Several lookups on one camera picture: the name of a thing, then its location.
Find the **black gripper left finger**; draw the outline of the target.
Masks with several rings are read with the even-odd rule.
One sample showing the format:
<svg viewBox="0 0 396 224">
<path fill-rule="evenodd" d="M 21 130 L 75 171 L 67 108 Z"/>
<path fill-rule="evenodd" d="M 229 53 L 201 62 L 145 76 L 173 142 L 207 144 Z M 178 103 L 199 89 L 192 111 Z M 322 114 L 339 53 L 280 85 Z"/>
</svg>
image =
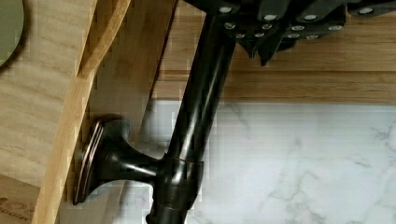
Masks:
<svg viewBox="0 0 396 224">
<path fill-rule="evenodd" d="M 260 56 L 265 66 L 277 52 L 291 48 L 285 37 L 290 27 L 287 11 L 291 0 L 184 0 L 214 16 L 227 36 L 233 38 L 250 59 Z"/>
</svg>

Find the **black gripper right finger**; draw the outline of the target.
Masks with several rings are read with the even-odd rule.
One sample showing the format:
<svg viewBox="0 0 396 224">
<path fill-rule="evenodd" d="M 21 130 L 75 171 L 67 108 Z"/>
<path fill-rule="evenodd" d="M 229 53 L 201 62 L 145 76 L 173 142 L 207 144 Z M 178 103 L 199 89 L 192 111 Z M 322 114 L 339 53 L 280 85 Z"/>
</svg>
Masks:
<svg viewBox="0 0 396 224">
<path fill-rule="evenodd" d="M 278 51 L 293 48 L 299 39 L 316 39 L 341 30 L 352 17 L 371 18 L 395 11 L 395 0 L 291 0 L 288 21 Z"/>
</svg>

